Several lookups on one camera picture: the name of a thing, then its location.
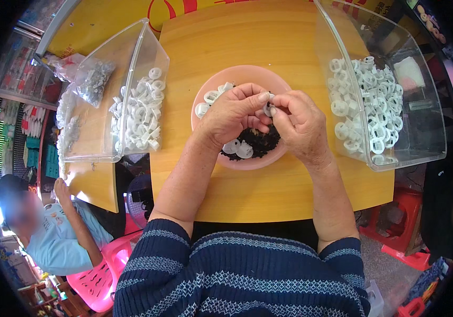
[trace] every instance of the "navy striped sweater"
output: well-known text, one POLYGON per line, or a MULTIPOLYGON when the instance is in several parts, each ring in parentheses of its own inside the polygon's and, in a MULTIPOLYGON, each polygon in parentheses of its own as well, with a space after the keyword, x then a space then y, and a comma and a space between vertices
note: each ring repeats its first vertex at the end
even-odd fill
POLYGON ((119 278, 114 316, 367 316, 360 241, 297 241, 149 222, 119 278))

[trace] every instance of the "pink plastic chair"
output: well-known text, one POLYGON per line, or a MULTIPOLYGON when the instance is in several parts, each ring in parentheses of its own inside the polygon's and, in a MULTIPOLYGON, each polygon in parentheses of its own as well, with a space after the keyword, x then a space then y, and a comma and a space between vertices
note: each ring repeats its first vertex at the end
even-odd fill
POLYGON ((101 264, 92 270, 66 276, 70 286, 97 313, 103 313, 114 305, 111 294, 115 292, 119 276, 132 253, 130 241, 142 235, 140 229, 134 232, 137 229, 129 214, 126 214, 124 233, 129 234, 103 247, 101 264))

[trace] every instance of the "person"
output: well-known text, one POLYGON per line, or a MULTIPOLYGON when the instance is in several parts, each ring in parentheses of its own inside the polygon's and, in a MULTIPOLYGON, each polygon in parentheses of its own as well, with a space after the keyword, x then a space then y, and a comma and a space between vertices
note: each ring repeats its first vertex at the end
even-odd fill
POLYGON ((368 315, 352 206, 327 144, 325 115, 302 91, 274 96, 271 114, 313 180, 318 250, 231 231, 190 244, 219 151, 246 127, 268 132, 271 119, 261 108, 269 99, 261 86, 242 84, 201 119, 119 278, 114 316, 368 315))
POLYGON ((80 199, 72 201, 61 178, 54 183, 58 203, 43 206, 27 189, 27 182, 12 174, 1 177, 0 208, 4 226, 44 272, 67 276, 93 269, 103 261, 103 246, 124 235, 126 210, 119 190, 122 204, 114 213, 80 199))

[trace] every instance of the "sweater sleeve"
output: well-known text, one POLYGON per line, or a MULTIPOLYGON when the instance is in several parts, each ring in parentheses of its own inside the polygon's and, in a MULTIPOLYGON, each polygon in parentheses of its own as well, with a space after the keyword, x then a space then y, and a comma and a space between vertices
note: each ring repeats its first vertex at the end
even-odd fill
POLYGON ((119 277, 113 315, 141 314, 154 307, 187 266, 189 254, 190 239, 180 225, 150 221, 119 277))
POLYGON ((351 237, 340 239, 326 246, 319 256, 353 287, 360 297, 367 316, 371 306, 364 286, 364 264, 360 257, 360 240, 351 237))

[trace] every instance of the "wooden table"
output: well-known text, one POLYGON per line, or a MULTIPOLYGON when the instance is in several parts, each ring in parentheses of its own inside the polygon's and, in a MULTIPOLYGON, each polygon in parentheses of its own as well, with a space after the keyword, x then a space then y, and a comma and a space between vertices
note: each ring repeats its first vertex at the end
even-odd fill
MULTIPOLYGON (((163 104, 163 144, 150 155, 155 198, 192 132, 189 117, 195 95, 207 79, 227 67, 265 67, 293 89, 307 92, 325 112, 329 143, 334 144, 330 102, 314 51, 314 45, 320 44, 314 41, 317 19, 321 17, 313 3, 264 0, 206 8, 164 23, 160 42, 170 57, 170 69, 163 104)), ((360 38, 359 43, 367 54, 360 38)), ((392 201, 394 171, 376 173, 365 163, 342 156, 338 156, 338 165, 354 210, 392 201)), ((306 169, 290 153, 258 170, 235 171, 216 165, 196 220, 310 219, 312 189, 306 169)))
POLYGON ((72 195, 111 212, 119 212, 115 190, 115 164, 66 163, 70 174, 66 184, 72 195))

